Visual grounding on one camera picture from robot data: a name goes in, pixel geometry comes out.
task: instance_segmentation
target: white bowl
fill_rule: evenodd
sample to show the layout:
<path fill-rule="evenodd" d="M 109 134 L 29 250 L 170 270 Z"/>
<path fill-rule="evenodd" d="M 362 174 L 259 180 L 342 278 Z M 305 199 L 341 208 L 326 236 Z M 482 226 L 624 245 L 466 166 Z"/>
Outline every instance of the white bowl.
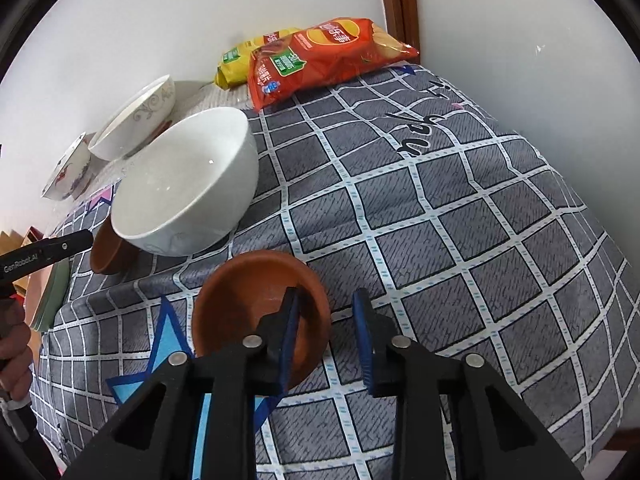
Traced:
<path fill-rule="evenodd" d="M 43 197 L 64 200 L 71 195 L 76 198 L 84 191 L 93 176 L 89 170 L 89 138 L 85 132 L 68 147 L 42 190 Z"/>
<path fill-rule="evenodd" d="M 174 124 L 134 159 L 113 199 L 111 224 L 144 251 L 187 256 L 233 229 L 257 183 L 245 114 L 211 108 Z"/>
<path fill-rule="evenodd" d="M 164 120 L 175 105 L 175 85 L 165 75 L 145 86 L 114 113 L 89 144 L 89 151 L 102 160 L 131 155 L 154 133 L 162 131 Z"/>

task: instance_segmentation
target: gray checkered tablecloth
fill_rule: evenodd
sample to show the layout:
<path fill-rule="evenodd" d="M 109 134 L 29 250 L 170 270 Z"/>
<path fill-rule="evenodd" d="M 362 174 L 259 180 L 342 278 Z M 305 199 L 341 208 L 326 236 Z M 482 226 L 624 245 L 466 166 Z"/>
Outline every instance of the gray checkered tablecloth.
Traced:
<path fill-rule="evenodd" d="M 215 247 L 185 258 L 141 253 L 125 275 L 109 277 L 91 272 L 88 253 L 74 258 L 32 388 L 38 428 L 66 460 L 116 410 L 105 380 L 145 368 L 160 296 L 191 344 L 206 277 L 264 248 L 318 273 L 333 327 L 323 362 L 257 434 L 260 480 L 390 477 L 395 400 L 364 391 L 350 309 L 358 286 L 429 350 L 482 354 L 578 467 L 604 446 L 640 383 L 640 282 L 525 139 L 414 70 L 248 112 L 258 189 Z M 114 192 L 78 208 L 60 232 L 95 232 Z M 449 432 L 445 407 L 452 465 Z"/>

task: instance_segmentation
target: snack package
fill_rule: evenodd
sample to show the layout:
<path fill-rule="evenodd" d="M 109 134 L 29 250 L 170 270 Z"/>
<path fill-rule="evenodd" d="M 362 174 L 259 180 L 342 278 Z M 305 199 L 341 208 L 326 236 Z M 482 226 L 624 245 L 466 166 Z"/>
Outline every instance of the snack package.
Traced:
<path fill-rule="evenodd" d="M 303 88 L 347 81 L 418 51 L 366 18 L 335 18 L 251 54 L 248 85 L 256 111 Z"/>
<path fill-rule="evenodd" d="M 247 72 L 249 71 L 249 58 L 256 48 L 299 30 L 299 28 L 295 27 L 283 28 L 266 36 L 258 36 L 252 40 L 238 43 L 222 56 L 213 82 L 223 90 L 245 83 Z"/>

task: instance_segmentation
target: human hand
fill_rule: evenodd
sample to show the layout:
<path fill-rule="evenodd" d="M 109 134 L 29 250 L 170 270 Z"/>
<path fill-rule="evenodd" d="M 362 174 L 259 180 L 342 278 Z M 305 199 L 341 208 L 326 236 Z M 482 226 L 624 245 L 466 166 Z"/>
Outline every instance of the human hand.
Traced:
<path fill-rule="evenodd" d="M 31 387 L 29 365 L 33 354 L 28 346 L 31 331 L 24 322 L 24 309 L 14 301 L 7 309 L 0 309 L 4 316 L 0 324 L 9 327 L 8 335 L 0 339 L 0 360 L 8 361 L 0 371 L 0 388 L 13 400 L 23 400 Z"/>

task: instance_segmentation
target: screw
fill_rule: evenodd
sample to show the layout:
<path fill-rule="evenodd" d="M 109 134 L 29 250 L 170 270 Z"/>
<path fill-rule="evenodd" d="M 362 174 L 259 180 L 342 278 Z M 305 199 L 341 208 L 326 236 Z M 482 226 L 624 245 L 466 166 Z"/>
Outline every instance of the screw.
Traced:
<path fill-rule="evenodd" d="M 187 362 L 187 354 L 184 352 L 174 352 L 169 356 L 169 364 L 171 366 L 180 366 Z"/>
<path fill-rule="evenodd" d="M 484 358 L 480 354 L 469 354 L 465 357 L 465 362 L 473 368 L 482 368 Z"/>
<path fill-rule="evenodd" d="M 405 335 L 395 335 L 391 338 L 391 344 L 396 348 L 409 348 L 411 340 Z"/>
<path fill-rule="evenodd" d="M 259 335 L 248 335 L 242 339 L 242 344 L 247 348 L 258 348 L 262 344 L 262 338 Z"/>

